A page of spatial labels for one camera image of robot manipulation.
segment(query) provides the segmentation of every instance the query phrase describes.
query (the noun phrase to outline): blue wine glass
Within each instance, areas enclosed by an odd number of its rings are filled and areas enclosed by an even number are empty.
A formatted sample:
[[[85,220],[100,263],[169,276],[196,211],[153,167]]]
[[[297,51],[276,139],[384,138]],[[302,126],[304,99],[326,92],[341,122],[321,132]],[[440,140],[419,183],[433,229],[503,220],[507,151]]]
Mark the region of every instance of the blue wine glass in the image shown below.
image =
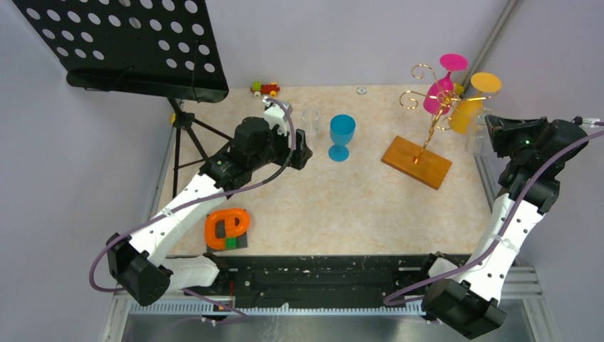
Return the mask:
[[[346,145],[353,139],[356,128],[355,119],[350,115],[339,114],[331,119],[329,136],[333,146],[329,149],[329,158],[336,162],[348,159],[349,152]]]

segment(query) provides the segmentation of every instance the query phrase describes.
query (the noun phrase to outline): white robotic arm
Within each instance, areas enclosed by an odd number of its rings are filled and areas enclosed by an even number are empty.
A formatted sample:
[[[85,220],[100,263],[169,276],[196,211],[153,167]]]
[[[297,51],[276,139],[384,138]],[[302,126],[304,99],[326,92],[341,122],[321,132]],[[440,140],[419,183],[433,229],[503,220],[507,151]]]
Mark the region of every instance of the white robotic arm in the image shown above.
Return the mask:
[[[425,269],[436,278],[410,286],[431,284],[422,300],[428,319],[438,318],[468,339],[501,326],[506,314],[498,305],[507,273],[526,236],[558,199],[556,175],[587,145],[579,119],[486,116],[493,149],[511,159],[499,177],[502,188],[489,226],[469,260],[460,264],[446,254],[432,255]]]
[[[493,213],[488,228],[485,230],[474,253],[468,262],[476,260],[491,246],[495,239],[499,240],[495,250],[480,264],[468,271],[451,276],[450,279],[457,283],[467,282],[472,284],[472,291],[485,299],[501,300],[501,290],[505,278],[514,262],[516,255],[520,252],[520,246],[531,230],[545,217],[538,212],[538,207],[527,201],[521,201],[520,207],[514,214],[511,224],[503,234],[499,236],[499,230],[508,217],[514,205],[508,194],[497,197],[493,204]],[[458,265],[445,257],[438,257],[428,271],[430,277],[443,274],[446,271],[456,269]]]
[[[132,233],[129,239],[115,243],[108,250],[111,275],[140,305],[152,304],[171,289],[210,286],[220,272],[205,256],[181,259],[166,256],[184,233],[228,197],[216,196],[188,207],[180,206],[240,189],[251,181],[253,171],[270,163],[301,170],[312,156],[304,131],[295,132],[296,146],[292,149],[290,131],[284,128],[286,114],[267,99],[264,104],[264,118],[244,119],[228,148],[206,160],[183,191],[156,215],[165,218]],[[288,103],[284,108],[291,112]]]
[[[218,197],[209,201],[193,204],[178,212],[172,209],[181,204],[198,198],[224,192],[217,189],[214,181],[208,175],[195,175],[193,180],[157,215],[167,217],[132,234],[130,245],[137,251],[149,253],[147,260],[155,265],[171,270],[170,286],[167,291],[191,286],[210,286],[219,273],[216,264],[205,256],[183,259],[166,259],[170,249],[198,221],[203,219],[217,205],[225,202],[226,197]]]

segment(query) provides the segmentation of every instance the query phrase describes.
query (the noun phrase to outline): orange ring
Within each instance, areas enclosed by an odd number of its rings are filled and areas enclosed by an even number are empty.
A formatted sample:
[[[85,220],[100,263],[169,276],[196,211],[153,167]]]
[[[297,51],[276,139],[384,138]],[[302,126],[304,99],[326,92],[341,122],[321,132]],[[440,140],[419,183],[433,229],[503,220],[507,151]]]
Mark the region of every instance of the orange ring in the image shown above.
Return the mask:
[[[216,225],[224,221],[224,238],[216,237]],[[218,210],[211,213],[205,224],[206,244],[217,251],[225,250],[225,240],[232,237],[240,237],[247,232],[249,227],[249,214],[244,209],[233,208]]]

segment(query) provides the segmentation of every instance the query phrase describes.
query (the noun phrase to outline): gray wall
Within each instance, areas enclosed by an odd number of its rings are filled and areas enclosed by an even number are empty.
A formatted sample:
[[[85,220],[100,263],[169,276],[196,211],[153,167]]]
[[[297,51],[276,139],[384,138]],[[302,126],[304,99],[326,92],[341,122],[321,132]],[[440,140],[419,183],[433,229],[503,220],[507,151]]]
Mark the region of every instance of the gray wall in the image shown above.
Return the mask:
[[[601,0],[524,1],[484,67],[504,85],[492,101],[497,113],[604,119],[602,13]],[[603,171],[600,139],[567,163],[559,201],[521,252],[536,267],[564,341],[602,340]]]
[[[207,0],[231,87],[416,83],[415,64],[475,58],[505,3]]]
[[[0,341],[97,341],[110,294],[88,267],[147,214],[170,133],[167,101],[68,86],[0,1]],[[98,281],[115,284],[106,262]]]

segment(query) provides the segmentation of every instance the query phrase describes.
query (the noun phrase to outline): music stand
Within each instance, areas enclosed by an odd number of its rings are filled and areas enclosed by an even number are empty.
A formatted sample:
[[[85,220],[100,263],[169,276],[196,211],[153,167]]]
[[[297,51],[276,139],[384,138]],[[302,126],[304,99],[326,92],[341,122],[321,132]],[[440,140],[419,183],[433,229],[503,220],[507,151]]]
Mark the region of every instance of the music stand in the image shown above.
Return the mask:
[[[178,169],[207,159],[192,123],[231,140],[183,112],[175,100],[217,103],[229,94],[205,0],[13,2],[57,55],[69,85],[168,98],[176,129],[173,197]],[[181,130],[201,160],[178,165]]]

